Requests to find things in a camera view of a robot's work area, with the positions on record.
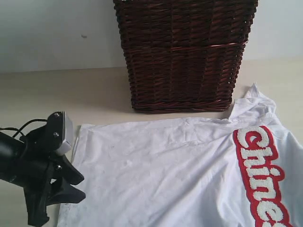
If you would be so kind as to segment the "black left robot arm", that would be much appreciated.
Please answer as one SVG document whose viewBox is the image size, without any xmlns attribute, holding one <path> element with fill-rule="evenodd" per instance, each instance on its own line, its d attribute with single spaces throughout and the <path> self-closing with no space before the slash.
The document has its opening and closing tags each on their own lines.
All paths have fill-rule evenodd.
<svg viewBox="0 0 303 227">
<path fill-rule="evenodd" d="M 23 188 L 27 223 L 41 227 L 49 221 L 47 206 L 61 203 L 77 204 L 86 194 L 75 186 L 84 176 L 65 155 L 38 146 L 43 127 L 22 134 L 17 140 L 0 134 L 0 178 Z"/>
</svg>

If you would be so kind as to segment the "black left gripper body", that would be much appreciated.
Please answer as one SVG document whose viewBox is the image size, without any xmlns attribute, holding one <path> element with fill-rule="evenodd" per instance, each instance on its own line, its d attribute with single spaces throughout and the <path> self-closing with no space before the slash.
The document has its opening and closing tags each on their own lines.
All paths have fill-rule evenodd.
<svg viewBox="0 0 303 227">
<path fill-rule="evenodd" d="M 48 129 L 47 125 L 22 134 L 21 151 L 14 161 L 14 184 L 24 188 L 41 188 L 44 182 L 61 178 L 61 171 L 57 169 L 58 156 L 55 150 L 60 145 L 59 136 L 53 133 L 58 130 Z"/>
</svg>

